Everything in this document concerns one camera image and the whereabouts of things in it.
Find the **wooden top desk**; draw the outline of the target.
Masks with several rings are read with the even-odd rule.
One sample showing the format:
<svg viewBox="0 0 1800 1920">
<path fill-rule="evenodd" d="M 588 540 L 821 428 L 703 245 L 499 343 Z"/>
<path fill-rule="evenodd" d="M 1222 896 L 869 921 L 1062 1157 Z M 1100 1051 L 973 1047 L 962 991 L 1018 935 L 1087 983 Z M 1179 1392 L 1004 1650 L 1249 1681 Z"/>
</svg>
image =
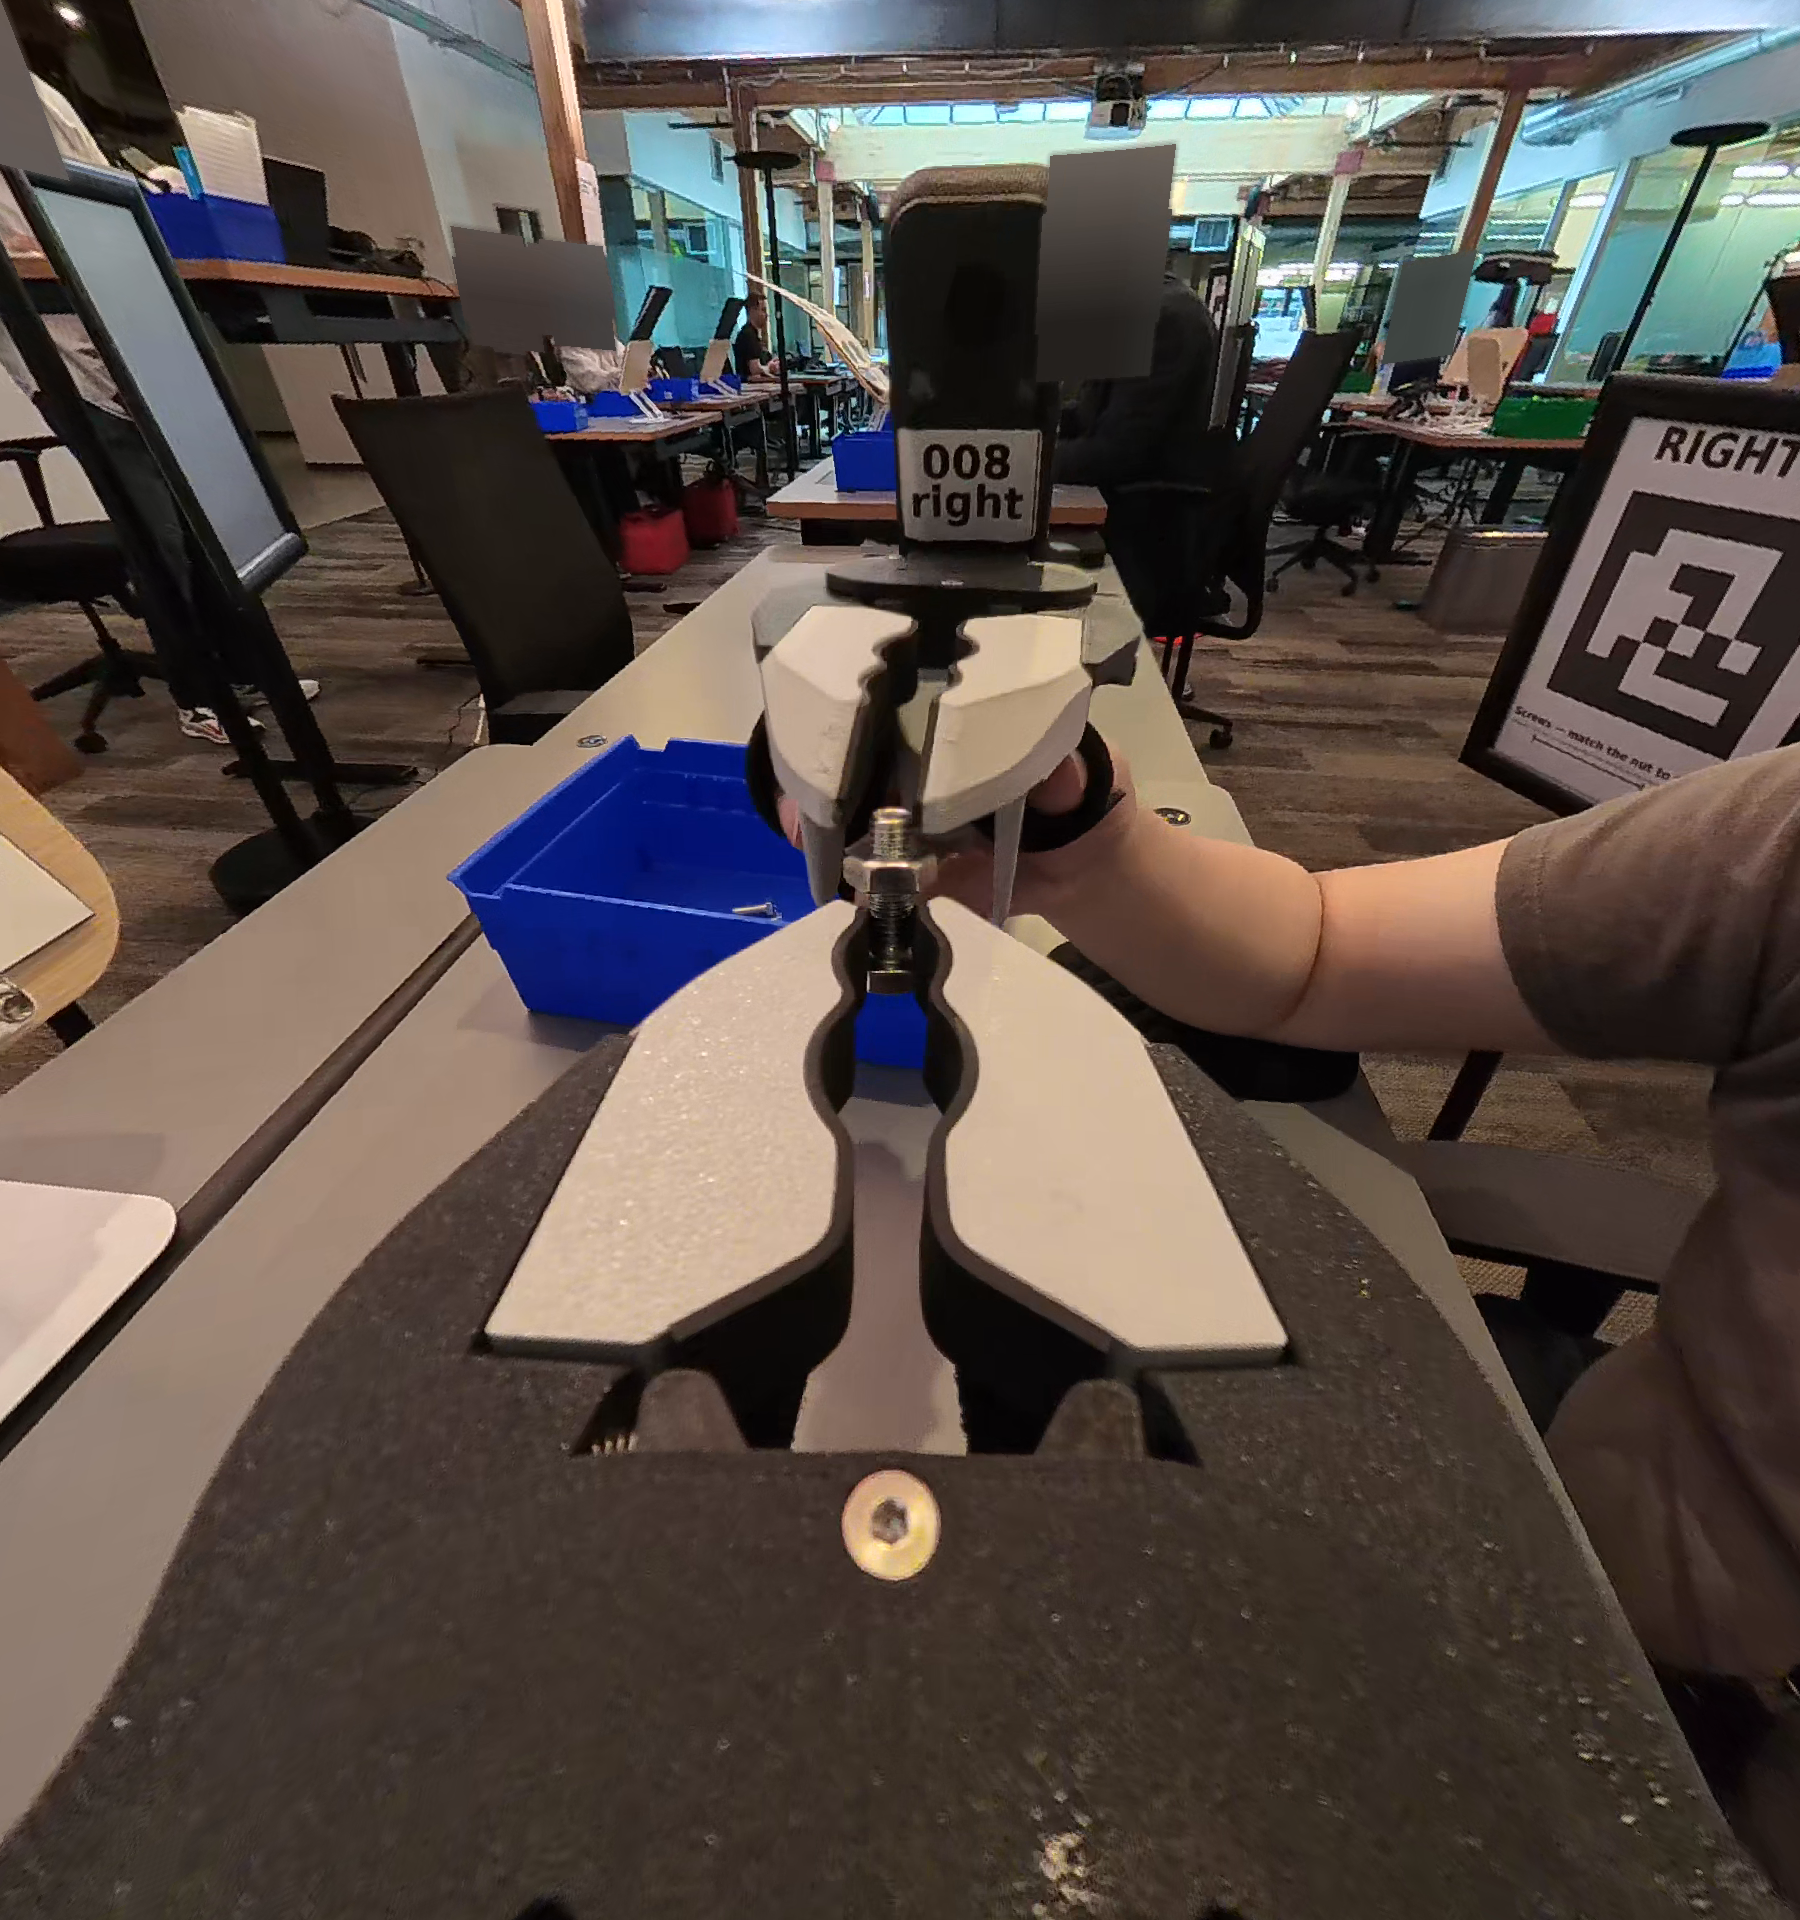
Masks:
<svg viewBox="0 0 1800 1920">
<path fill-rule="evenodd" d="M 260 262 L 154 262 L 79 268 L 100 293 L 148 291 L 175 276 L 197 324 L 235 347 L 453 347 L 464 341 L 455 289 L 426 276 Z"/>
</svg>

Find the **grey metal bin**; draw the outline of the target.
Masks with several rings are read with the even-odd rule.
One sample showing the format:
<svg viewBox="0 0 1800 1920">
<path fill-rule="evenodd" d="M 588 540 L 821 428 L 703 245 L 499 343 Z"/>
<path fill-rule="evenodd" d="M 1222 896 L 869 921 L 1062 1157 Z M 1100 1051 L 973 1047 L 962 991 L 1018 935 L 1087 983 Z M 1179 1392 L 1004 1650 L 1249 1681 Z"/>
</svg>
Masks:
<svg viewBox="0 0 1800 1920">
<path fill-rule="evenodd" d="M 1418 617 L 1440 634 L 1505 638 L 1546 540 L 1532 526 L 1451 530 L 1418 598 Z"/>
</svg>

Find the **thin short steel bolt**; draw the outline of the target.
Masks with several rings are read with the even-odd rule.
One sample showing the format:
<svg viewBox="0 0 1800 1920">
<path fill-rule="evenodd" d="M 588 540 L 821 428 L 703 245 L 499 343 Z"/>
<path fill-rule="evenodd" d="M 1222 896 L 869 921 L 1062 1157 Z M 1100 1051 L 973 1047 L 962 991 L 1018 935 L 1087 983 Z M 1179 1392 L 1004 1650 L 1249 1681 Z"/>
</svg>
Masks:
<svg viewBox="0 0 1800 1920">
<path fill-rule="evenodd" d="M 912 812 L 904 806 L 881 806 L 869 821 L 865 854 L 921 856 Z M 865 900 L 867 912 L 867 991 L 871 995 L 902 995 L 912 991 L 912 923 L 917 900 Z"/>
</svg>

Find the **black floor lamp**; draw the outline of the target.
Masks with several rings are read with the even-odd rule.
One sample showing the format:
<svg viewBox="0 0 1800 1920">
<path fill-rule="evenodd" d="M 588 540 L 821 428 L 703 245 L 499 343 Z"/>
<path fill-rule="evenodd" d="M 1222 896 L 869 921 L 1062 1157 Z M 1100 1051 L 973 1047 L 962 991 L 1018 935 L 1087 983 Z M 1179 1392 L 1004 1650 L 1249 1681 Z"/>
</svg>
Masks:
<svg viewBox="0 0 1800 1920">
<path fill-rule="evenodd" d="M 1771 135 L 1771 131 L 1773 131 L 1771 125 L 1765 121 L 1746 121 L 1746 118 L 1731 121 L 1729 118 L 1725 123 L 1706 123 L 1706 125 L 1686 127 L 1671 135 L 1671 145 L 1684 152 L 1698 152 L 1698 162 L 1694 166 L 1692 177 L 1688 179 L 1688 187 L 1667 229 L 1667 235 L 1663 239 L 1661 251 L 1657 254 L 1655 266 L 1650 274 L 1646 276 L 1640 297 L 1636 299 L 1632 320 L 1623 328 L 1621 337 L 1617 339 L 1617 347 L 1613 349 L 1611 364 L 1609 364 L 1611 376 L 1617 376 L 1625 372 L 1627 368 L 1636 339 L 1652 310 L 1652 303 L 1659 295 L 1661 283 L 1673 260 L 1673 254 L 1679 247 L 1684 229 L 1694 216 L 1694 206 L 1700 199 L 1702 187 L 1715 166 L 1717 156 L 1725 148 L 1746 145 L 1750 141 Z M 1731 357 L 1733 341 L 1738 339 L 1744 324 L 1746 322 L 1742 320 L 1731 328 L 1727 347 L 1717 353 L 1709 353 L 1702 357 L 1688 355 L 1686 359 L 1675 357 L 1673 362 L 1667 362 L 1667 364 L 1657 364 L 1650 359 L 1644 364 L 1644 370 L 1646 372 L 1659 370 L 1659 372 L 1682 374 L 1682 376 L 1719 378 Z"/>
<path fill-rule="evenodd" d="M 777 202 L 775 202 L 775 181 L 782 172 L 792 170 L 798 164 L 798 158 L 784 150 L 773 148 L 744 148 L 736 152 L 736 166 L 750 172 L 763 191 L 763 206 L 767 218 L 767 274 L 755 274 L 755 278 L 767 287 L 769 305 L 771 305 L 771 328 L 773 328 L 773 347 L 777 376 L 786 386 L 790 382 L 790 349 L 788 349 L 788 320 L 786 305 L 788 295 L 782 289 L 782 270 L 784 270 L 784 251 L 782 237 L 777 226 Z"/>
</svg>

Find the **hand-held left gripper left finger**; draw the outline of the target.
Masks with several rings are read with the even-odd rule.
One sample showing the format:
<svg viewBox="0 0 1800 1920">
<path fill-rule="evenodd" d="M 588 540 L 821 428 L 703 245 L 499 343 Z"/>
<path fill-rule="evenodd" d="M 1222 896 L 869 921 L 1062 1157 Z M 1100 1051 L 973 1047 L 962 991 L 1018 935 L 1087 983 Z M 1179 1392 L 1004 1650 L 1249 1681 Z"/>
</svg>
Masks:
<svg viewBox="0 0 1800 1920">
<path fill-rule="evenodd" d="M 698 975 L 636 1031 L 482 1328 L 503 1355 L 655 1369 L 788 1309 L 792 1365 L 852 1295 L 861 991 L 844 900 Z"/>
</svg>

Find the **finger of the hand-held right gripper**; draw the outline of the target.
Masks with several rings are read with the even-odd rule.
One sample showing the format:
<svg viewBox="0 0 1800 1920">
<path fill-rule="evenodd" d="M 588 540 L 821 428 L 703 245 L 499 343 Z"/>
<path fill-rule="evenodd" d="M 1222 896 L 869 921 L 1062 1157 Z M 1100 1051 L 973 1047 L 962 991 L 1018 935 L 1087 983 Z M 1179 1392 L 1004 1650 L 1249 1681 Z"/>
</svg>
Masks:
<svg viewBox="0 0 1800 1920">
<path fill-rule="evenodd" d="M 1054 775 L 1079 746 L 1093 690 L 1079 613 L 979 615 L 960 646 L 921 752 L 927 837 L 989 819 Z"/>
<path fill-rule="evenodd" d="M 755 655 L 777 792 L 809 827 L 863 837 L 912 696 L 917 621 L 840 598 L 769 598 L 755 611 Z"/>
</svg>

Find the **display screen on black stand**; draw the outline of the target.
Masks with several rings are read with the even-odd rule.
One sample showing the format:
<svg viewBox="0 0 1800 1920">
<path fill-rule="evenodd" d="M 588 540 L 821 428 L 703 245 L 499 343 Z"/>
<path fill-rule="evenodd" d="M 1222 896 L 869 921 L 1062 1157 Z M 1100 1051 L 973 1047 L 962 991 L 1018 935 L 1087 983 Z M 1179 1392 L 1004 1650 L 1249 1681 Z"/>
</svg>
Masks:
<svg viewBox="0 0 1800 1920">
<path fill-rule="evenodd" d="M 202 677 L 237 771 L 270 819 L 212 864 L 218 900 L 245 916 L 366 829 L 349 804 L 355 790 L 399 792 L 422 775 L 337 761 L 312 713 L 264 607 L 264 588 L 308 555 L 308 542 L 139 187 L 73 160 L 46 172 L 0 164 L 0 181 L 37 243 L 37 256 L 17 254 L 0 235 L 0 322 L 106 505 L 141 590 L 141 619 Z M 83 414 L 46 324 L 60 308 L 79 318 L 183 522 L 187 565 L 160 549 L 116 449 Z"/>
</svg>

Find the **person's right hand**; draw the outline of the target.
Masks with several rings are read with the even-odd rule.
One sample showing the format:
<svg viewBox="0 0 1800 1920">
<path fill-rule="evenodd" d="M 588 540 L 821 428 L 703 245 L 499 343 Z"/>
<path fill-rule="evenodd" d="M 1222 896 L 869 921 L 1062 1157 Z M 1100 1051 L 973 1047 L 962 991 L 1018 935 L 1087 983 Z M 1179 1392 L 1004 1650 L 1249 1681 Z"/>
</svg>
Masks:
<svg viewBox="0 0 1800 1920">
<path fill-rule="evenodd" d="M 1108 758 L 1110 810 L 1064 848 L 1016 852 L 1008 914 L 1052 925 L 1158 1012 L 1222 1031 L 1235 937 L 1220 891 L 1245 848 L 1172 827 L 1139 802 L 1127 758 Z"/>
</svg>

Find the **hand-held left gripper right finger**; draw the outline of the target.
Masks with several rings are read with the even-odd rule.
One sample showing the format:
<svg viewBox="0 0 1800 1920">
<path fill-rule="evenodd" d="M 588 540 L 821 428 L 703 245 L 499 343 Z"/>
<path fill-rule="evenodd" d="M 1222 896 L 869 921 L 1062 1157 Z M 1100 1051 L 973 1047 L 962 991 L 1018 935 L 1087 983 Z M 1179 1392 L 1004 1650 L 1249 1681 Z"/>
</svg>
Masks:
<svg viewBox="0 0 1800 1920">
<path fill-rule="evenodd" d="M 1289 1334 L 1139 1031 L 960 902 L 929 900 L 921 929 L 929 1037 L 952 1041 L 935 1247 L 1122 1369 L 1280 1361 Z"/>
</svg>

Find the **white stand base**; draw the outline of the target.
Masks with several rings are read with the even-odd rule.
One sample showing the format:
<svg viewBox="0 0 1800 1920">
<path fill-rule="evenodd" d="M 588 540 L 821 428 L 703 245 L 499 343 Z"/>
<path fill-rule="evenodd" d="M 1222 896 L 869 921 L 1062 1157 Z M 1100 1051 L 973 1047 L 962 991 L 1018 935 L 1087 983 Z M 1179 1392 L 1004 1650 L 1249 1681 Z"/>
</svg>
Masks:
<svg viewBox="0 0 1800 1920">
<path fill-rule="evenodd" d="M 175 1232 L 166 1199 L 0 1178 L 0 1425 Z"/>
</svg>

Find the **person's office chair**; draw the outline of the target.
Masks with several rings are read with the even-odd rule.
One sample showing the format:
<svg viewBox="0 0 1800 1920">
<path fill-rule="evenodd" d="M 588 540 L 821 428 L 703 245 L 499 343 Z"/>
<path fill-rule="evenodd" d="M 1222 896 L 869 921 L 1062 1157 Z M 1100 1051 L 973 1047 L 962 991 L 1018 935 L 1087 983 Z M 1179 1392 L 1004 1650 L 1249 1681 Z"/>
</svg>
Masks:
<svg viewBox="0 0 1800 1920">
<path fill-rule="evenodd" d="M 1451 1251 L 1521 1270 L 1513 1299 L 1476 1305 L 1519 1405 L 1546 1430 L 1611 1349 L 1598 1330 L 1613 1307 L 1659 1295 L 1702 1199 L 1625 1166 L 1463 1139 L 1501 1060 L 1467 1051 L 1430 1130 L 1384 1132 L 1382 1149 L 1418 1182 Z"/>
</svg>

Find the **wooden support post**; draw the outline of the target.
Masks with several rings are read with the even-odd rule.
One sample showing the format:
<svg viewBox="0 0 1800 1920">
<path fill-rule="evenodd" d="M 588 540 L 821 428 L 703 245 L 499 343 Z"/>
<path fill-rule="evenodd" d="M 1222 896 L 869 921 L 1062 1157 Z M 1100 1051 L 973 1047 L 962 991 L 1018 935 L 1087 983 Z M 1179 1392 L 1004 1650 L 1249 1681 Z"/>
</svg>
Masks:
<svg viewBox="0 0 1800 1920">
<path fill-rule="evenodd" d="M 599 179 L 582 133 L 572 6 L 567 2 L 518 2 L 518 8 L 528 39 L 559 231 L 576 243 L 605 245 Z"/>
</svg>

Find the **person's right forearm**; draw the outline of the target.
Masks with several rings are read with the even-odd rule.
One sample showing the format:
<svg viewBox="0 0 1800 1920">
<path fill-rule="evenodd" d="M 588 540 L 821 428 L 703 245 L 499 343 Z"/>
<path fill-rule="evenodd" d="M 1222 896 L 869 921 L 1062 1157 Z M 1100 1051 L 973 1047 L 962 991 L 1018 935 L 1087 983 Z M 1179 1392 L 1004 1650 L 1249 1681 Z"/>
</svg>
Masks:
<svg viewBox="0 0 1800 1920">
<path fill-rule="evenodd" d="M 1555 1051 L 1497 914 L 1511 842 L 1301 875 L 1280 943 L 1226 983 L 1224 1031 L 1324 1049 Z"/>
</svg>

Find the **wooden display board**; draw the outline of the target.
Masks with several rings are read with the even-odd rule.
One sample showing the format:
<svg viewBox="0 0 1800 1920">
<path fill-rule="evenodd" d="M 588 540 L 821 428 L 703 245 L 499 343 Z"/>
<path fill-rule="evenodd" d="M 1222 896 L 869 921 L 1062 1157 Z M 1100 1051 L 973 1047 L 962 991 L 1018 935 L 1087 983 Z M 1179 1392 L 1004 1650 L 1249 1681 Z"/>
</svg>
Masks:
<svg viewBox="0 0 1800 1920">
<path fill-rule="evenodd" d="M 0 1049 L 37 1029 L 81 1035 L 81 997 L 100 983 L 118 948 L 114 891 L 85 846 L 50 808 L 0 767 L 0 831 L 71 889 L 94 918 L 17 968 L 17 991 L 0 997 Z"/>
</svg>

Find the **person's torso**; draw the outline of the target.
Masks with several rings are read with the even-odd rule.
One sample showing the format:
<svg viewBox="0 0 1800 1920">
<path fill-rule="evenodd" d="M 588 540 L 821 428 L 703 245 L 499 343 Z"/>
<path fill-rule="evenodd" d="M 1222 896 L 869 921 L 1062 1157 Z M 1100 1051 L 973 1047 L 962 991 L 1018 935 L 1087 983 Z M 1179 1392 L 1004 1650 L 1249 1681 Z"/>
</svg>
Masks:
<svg viewBox="0 0 1800 1920">
<path fill-rule="evenodd" d="M 1655 1324 L 1567 1390 L 1546 1442 L 1800 1914 L 1800 744 L 1526 829 L 1497 914 L 1559 1049 L 1713 1074 L 1713 1186 Z"/>
</svg>

